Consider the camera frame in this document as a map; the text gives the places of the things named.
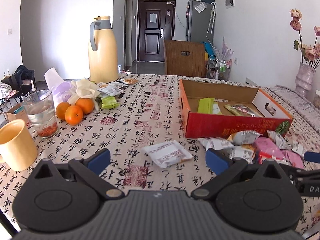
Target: refrigerator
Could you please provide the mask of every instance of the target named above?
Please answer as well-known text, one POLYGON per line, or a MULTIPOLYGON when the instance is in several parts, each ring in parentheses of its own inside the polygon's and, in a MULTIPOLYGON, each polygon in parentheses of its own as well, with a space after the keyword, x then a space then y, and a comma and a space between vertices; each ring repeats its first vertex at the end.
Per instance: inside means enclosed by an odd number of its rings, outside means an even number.
POLYGON ((215 3, 206 3, 206 9, 198 12, 194 6, 199 5, 201 2, 190 0, 187 6, 187 25, 186 25, 186 41, 201 42, 209 41, 213 42, 212 25, 214 25, 215 18, 215 3))

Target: dark brown door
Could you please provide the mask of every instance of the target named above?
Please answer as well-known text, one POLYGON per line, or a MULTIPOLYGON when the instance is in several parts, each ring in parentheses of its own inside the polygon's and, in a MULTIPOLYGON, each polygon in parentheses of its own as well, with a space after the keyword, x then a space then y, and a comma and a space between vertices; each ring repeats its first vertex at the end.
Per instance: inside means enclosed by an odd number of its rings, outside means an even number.
POLYGON ((138 60, 164 62, 163 40, 172 40, 175 1, 138 2, 138 60))

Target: calligraphy tablecloth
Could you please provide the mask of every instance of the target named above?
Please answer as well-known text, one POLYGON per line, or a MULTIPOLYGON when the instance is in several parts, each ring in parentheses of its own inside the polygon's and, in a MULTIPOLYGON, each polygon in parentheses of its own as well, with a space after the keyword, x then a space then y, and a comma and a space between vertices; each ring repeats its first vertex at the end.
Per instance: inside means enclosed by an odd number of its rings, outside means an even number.
MULTIPOLYGON (((186 190, 190 193, 215 176, 205 164, 204 148, 197 140, 183 136, 178 83, 180 78, 223 81, 161 75, 136 74, 130 77, 137 78, 139 83, 125 89, 125 95, 118 100, 118 108, 91 113, 77 126, 61 121, 60 131, 47 140, 39 138, 31 128, 38 156, 27 170, 15 172, 5 163, 0 164, 0 208, 13 223, 16 220, 12 214, 12 201, 43 158, 50 158, 54 163, 66 163, 79 156, 88 158, 99 149, 108 148, 112 154, 111 163, 100 177, 125 193, 130 189, 186 190), (141 151, 144 146, 171 140, 181 143, 193 154, 193 159, 161 169, 141 151)), ((270 90, 266 91, 294 116, 288 136, 303 140, 308 150, 316 151, 315 143, 320 141, 320 136, 293 108, 270 90)), ((314 163, 305 163, 305 166, 308 170, 316 168, 314 163)), ((305 211, 297 228, 299 232, 316 222, 311 213, 319 202, 318 198, 303 200, 305 211)))

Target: brown chair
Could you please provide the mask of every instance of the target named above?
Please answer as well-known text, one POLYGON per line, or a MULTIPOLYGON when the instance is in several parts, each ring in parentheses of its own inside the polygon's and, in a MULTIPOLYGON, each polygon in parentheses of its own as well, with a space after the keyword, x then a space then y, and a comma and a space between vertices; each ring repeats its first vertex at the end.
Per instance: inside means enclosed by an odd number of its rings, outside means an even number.
POLYGON ((201 43, 164 40, 165 74, 206 77, 204 54, 201 43))

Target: glass cup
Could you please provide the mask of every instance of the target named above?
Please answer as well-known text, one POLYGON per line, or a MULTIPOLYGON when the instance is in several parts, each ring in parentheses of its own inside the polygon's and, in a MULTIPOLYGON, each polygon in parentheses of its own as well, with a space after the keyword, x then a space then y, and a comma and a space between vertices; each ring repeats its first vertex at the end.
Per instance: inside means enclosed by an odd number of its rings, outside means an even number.
POLYGON ((58 132, 52 91, 35 92, 23 100, 22 105, 41 138, 50 138, 58 132))

